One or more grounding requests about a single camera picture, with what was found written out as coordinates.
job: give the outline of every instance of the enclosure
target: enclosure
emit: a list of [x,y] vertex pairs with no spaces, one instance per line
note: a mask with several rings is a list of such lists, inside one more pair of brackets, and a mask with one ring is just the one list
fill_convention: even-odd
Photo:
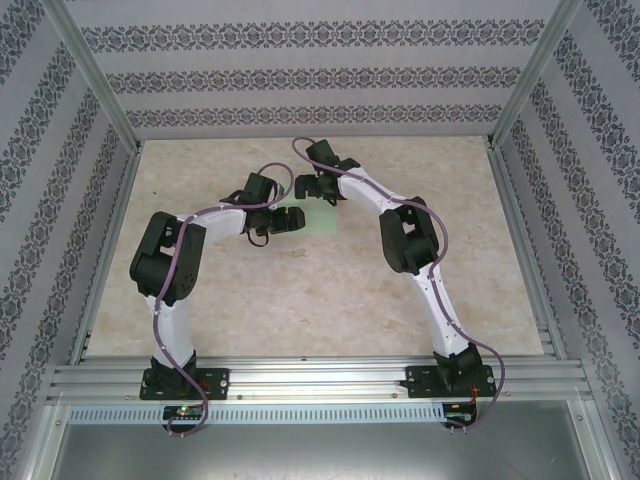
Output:
[[[0,478],[640,478],[639,9],[2,2]],[[349,201],[288,197],[305,229],[205,251],[192,339],[229,372],[206,429],[167,438],[176,402],[140,399],[149,218],[312,173],[296,136],[442,215],[460,322],[505,358],[481,352],[482,426],[408,394],[433,331]]]

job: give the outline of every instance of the decorative border pattern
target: decorative border pattern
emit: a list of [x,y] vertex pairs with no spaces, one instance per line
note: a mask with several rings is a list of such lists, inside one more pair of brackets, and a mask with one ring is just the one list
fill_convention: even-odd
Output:
[[591,132],[596,136],[600,150],[606,155],[611,171],[617,177],[618,185],[629,207],[634,210],[634,218],[640,223],[640,163],[638,150],[629,144],[629,137],[613,106],[607,101],[598,79],[584,59],[573,36],[567,33],[555,51],[556,61],[571,85],[573,94],[587,117]]
[[14,264],[16,268],[9,274],[7,286],[4,288],[4,298],[0,300],[0,360],[5,359],[5,351],[11,344],[12,332],[15,331],[22,315],[22,307],[38,272],[98,110],[98,100],[89,89],[80,104],[42,199],[38,203],[35,218],[29,225],[29,234],[20,247],[19,259]]
[[599,258],[604,278],[611,285],[616,307],[620,309],[620,318],[626,322],[625,329],[634,339],[633,348],[640,348],[640,291],[634,285],[633,276],[629,273],[629,266],[620,257],[620,249],[616,247],[616,238],[609,231],[604,212],[599,207],[596,192],[591,187],[587,173],[582,166],[578,154],[573,148],[562,119],[556,110],[551,95],[545,84],[540,81],[531,92],[533,104],[540,123],[544,127],[558,166],[564,174],[564,179],[580,219],[584,222],[584,229],[593,246],[593,252]]
[[38,0],[15,0],[2,15],[0,23],[0,85],[11,74],[22,50],[33,37],[36,27],[44,17]]
[[543,20],[358,20],[85,27],[94,53],[236,48],[533,45]]
[[[520,118],[514,123],[511,135],[547,230],[547,236],[554,250],[568,298],[573,305],[577,323],[582,330],[587,351],[591,355],[591,362],[595,365],[596,375],[602,382],[601,388],[606,395],[613,422],[617,425],[618,437],[625,445],[625,454],[629,456],[633,473],[640,476],[640,448],[638,446],[640,427],[636,424],[636,416],[631,411],[631,399],[624,392],[624,383],[619,378],[620,370],[613,361],[613,352],[609,348],[609,342],[601,332],[602,327],[592,306],[593,302],[584,284],[571,244],[567,240],[567,234],[549,185],[540,167],[531,138]],[[513,183],[509,167],[507,167],[507,171]]]
[[501,105],[356,105],[136,110],[134,128],[326,123],[494,122]]
[[[67,243],[67,250],[63,254],[62,262],[56,274],[53,291],[47,301],[47,307],[42,313],[43,318],[38,327],[38,334],[29,352],[29,360],[25,365],[25,372],[20,378],[20,389],[15,395],[16,401],[9,409],[9,421],[3,427],[4,434],[2,440],[0,440],[0,444],[3,446],[2,450],[0,450],[0,478],[11,478],[12,470],[17,463],[18,453],[24,441],[23,436],[27,432],[29,420],[33,415],[33,404],[36,401],[38,390],[42,386],[42,376],[45,373],[46,364],[54,347],[69,292],[73,287],[73,281],[80,266],[80,260],[89,238],[91,223],[98,209],[100,197],[118,144],[119,140],[115,129],[110,126],[100,148],[93,175],[78,211],[73,231]],[[122,184],[123,174],[120,176],[118,189]],[[111,213],[103,240],[106,238],[114,207],[115,200],[111,206]]]
[[22,184],[22,177],[27,173],[26,167],[31,164],[36,148],[42,141],[46,127],[51,122],[53,112],[64,93],[76,64],[67,47],[61,42],[47,71],[38,82],[38,88],[29,100],[24,116],[18,122],[14,136],[9,140],[7,148],[0,159],[0,224],[4,222],[4,214],[11,207],[12,198]]
[[631,78],[640,82],[640,15],[627,0],[587,0],[587,7],[607,34]]
[[107,75],[118,95],[347,88],[511,88],[518,67],[322,68],[119,73]]

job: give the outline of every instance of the ventilated metal strip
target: ventilated metal strip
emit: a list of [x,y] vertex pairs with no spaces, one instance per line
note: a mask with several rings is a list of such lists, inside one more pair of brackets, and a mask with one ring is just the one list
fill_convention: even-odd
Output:
[[[70,425],[157,425],[163,405],[75,406]],[[365,405],[212,405],[207,423],[221,425],[424,423],[444,421],[441,403]],[[197,421],[179,420],[191,424]]]

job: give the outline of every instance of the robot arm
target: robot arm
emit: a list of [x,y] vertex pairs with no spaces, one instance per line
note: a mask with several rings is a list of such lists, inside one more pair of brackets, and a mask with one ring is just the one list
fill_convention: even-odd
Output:
[[[410,200],[414,205],[426,206],[424,200],[394,194],[373,180],[355,160],[340,160],[326,140],[313,143],[306,153],[315,163],[317,173],[296,179],[296,198],[302,199],[306,195],[324,198],[334,206],[338,200],[352,200],[378,215],[387,263],[414,285],[431,314],[438,377],[449,392],[466,389],[482,370],[482,358],[476,345],[464,338],[467,335],[446,292],[439,266],[436,264],[431,268],[438,258],[439,248],[431,217],[423,209],[402,203],[402,200]],[[348,174],[329,171],[322,166]],[[438,303],[434,284],[449,318]]]
[[[160,302],[157,317],[158,332],[166,350],[159,346],[151,360],[151,373],[145,381],[155,384],[150,390],[169,397],[183,396],[189,385],[169,362],[168,353],[192,378],[196,375],[196,355],[189,332],[187,296],[193,290],[200,267],[203,249],[223,238],[255,231],[259,237],[294,231],[305,225],[304,212],[297,207],[258,208],[269,202],[278,191],[275,181],[252,173],[244,190],[238,190],[221,201],[220,209],[197,216],[185,228],[174,276]],[[155,213],[147,226],[136,251],[129,274],[146,297],[152,314],[165,279],[176,245],[178,233],[187,216],[176,217],[165,212]]]
[[[375,183],[380,189],[386,191],[389,194],[389,196],[392,196],[393,198],[399,198],[399,199],[403,198],[394,194],[393,192],[391,192],[390,190],[386,189],[385,187],[377,183],[375,180],[373,180],[367,174],[367,172],[365,172],[365,170],[362,167],[350,169],[349,172],[354,173],[359,177],[369,179],[371,182]],[[367,211],[381,217],[381,228],[386,229],[387,238],[390,235],[392,235],[390,231],[394,229],[394,226],[396,227],[395,228],[396,232],[400,233],[399,229],[397,228],[400,225],[398,225],[397,221],[394,222],[394,220],[397,220],[397,217],[393,213],[400,211],[401,212],[400,219],[402,219],[402,214],[408,213],[410,211],[409,209],[407,209],[405,206],[401,205],[400,203],[390,201],[387,198],[383,197],[378,191],[374,190],[370,185],[368,185],[367,183],[364,183],[362,180],[358,180],[356,178],[343,175],[337,179],[337,185],[338,185],[338,190],[340,192],[340,195],[344,197],[346,200],[353,200],[359,205],[362,205]],[[423,223],[426,223],[426,225],[424,226],[428,230],[427,237],[432,237],[432,240],[431,240],[432,245],[435,247],[435,250],[437,250],[437,239],[435,240],[435,242],[433,241],[433,239],[435,238],[435,231],[433,230],[433,225],[431,223],[431,220],[428,218],[425,219],[424,217],[421,218],[420,220]],[[390,261],[391,263],[393,262],[393,259],[389,257],[393,257],[394,252],[389,250],[390,249],[393,250],[390,245],[393,244],[394,242],[392,239],[388,239],[386,243],[388,248],[385,249],[385,257],[387,257],[387,260]],[[383,248],[384,246],[385,246],[385,232],[383,232]],[[432,258],[435,257],[435,255],[436,255],[436,252],[432,251],[431,252]],[[468,342],[464,338],[462,338],[460,335],[458,335],[458,333],[451,327],[451,325],[445,318],[444,314],[442,313],[442,310],[438,306],[438,302],[435,298],[431,281],[429,280],[430,266],[431,266],[431,262],[419,268],[417,275],[412,274],[411,272],[402,271],[404,269],[402,269],[401,266],[399,266],[400,268],[397,268],[398,266],[396,266],[394,270],[395,271],[401,270],[402,275],[407,279],[407,281],[411,282],[413,286],[417,289],[417,292],[420,295],[421,300],[423,301],[425,307],[430,311],[431,318],[433,319],[433,322],[431,323],[431,330],[433,334],[434,350],[438,354],[444,357],[449,357],[449,355],[456,355],[461,353],[469,345],[468,345]],[[453,309],[453,305],[451,304],[449,295],[447,294],[447,291],[444,287],[444,283],[442,282],[442,276],[440,275],[439,266],[436,266],[436,268],[433,271],[433,275],[435,276],[436,283],[438,284],[438,291],[440,293],[440,297],[442,298],[442,301],[445,304],[445,307],[447,308],[447,312],[449,313],[449,316],[453,319],[453,321],[458,326],[458,328],[463,330],[463,327],[460,324],[458,317],[456,316],[456,313]]]
[[[179,216],[178,221],[184,221],[187,216],[188,215]],[[192,225],[197,225],[205,229],[203,248],[207,248],[223,238],[243,233],[245,231],[246,219],[247,213],[244,210],[218,210],[196,218],[188,228],[191,228]],[[191,285],[191,289],[193,289],[198,272],[197,270],[193,272],[193,268],[188,269],[190,272],[186,276],[186,281],[189,282],[193,279],[193,284]],[[171,302],[172,299],[163,299],[158,315],[158,330],[160,336],[164,339],[167,351],[181,367],[184,367],[195,354],[195,349],[191,343],[186,295],[188,295],[188,293],[185,292],[184,298],[175,300],[175,302]],[[153,315],[156,296],[149,295],[145,298],[145,301]],[[158,345],[156,345],[156,351],[153,357],[160,364],[168,368],[173,368]]]

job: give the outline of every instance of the metal panel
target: metal panel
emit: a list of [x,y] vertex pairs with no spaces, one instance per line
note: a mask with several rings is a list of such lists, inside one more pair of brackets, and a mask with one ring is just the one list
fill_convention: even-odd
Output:
[[589,478],[564,402],[499,404],[482,429],[435,424],[69,425],[55,479]]
[[[70,425],[158,425],[164,406],[76,406]],[[366,405],[212,405],[208,424],[216,425],[328,425],[356,423],[423,423],[444,421],[441,403]],[[181,425],[199,420],[179,420]]]
[[43,409],[31,454],[22,471],[23,480],[49,479],[62,447],[70,408],[46,406]]
[[621,479],[595,401],[570,401],[567,406],[591,478],[605,475],[611,480]]

